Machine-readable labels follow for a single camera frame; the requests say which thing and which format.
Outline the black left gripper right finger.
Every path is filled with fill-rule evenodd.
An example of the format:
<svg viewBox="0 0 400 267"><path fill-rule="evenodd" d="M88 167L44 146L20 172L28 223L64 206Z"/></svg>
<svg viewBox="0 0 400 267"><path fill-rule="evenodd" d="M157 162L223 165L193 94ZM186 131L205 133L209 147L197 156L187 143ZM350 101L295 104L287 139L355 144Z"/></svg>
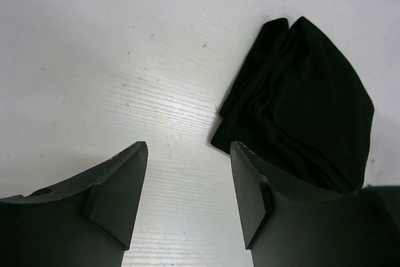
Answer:
<svg viewBox="0 0 400 267"><path fill-rule="evenodd" d="M397 186L339 194L295 178L240 142L230 155L254 266L399 265Z"/></svg>

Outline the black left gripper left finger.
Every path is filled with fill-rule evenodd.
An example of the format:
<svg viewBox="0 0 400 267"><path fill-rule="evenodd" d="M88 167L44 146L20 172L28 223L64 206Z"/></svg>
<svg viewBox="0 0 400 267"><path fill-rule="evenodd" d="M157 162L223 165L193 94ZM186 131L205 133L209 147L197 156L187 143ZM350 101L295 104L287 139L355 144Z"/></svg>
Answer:
<svg viewBox="0 0 400 267"><path fill-rule="evenodd" d="M28 196L1 200L2 266L121 266L130 248L147 145Z"/></svg>

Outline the black tank top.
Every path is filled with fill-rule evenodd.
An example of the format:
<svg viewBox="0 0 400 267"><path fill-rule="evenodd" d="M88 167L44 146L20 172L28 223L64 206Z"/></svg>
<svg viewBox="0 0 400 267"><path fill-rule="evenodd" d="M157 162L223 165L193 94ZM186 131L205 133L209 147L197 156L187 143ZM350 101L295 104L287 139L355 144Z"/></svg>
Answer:
<svg viewBox="0 0 400 267"><path fill-rule="evenodd" d="M234 80L211 144L238 141L311 185L362 188L373 102L358 74L311 21L265 23Z"/></svg>

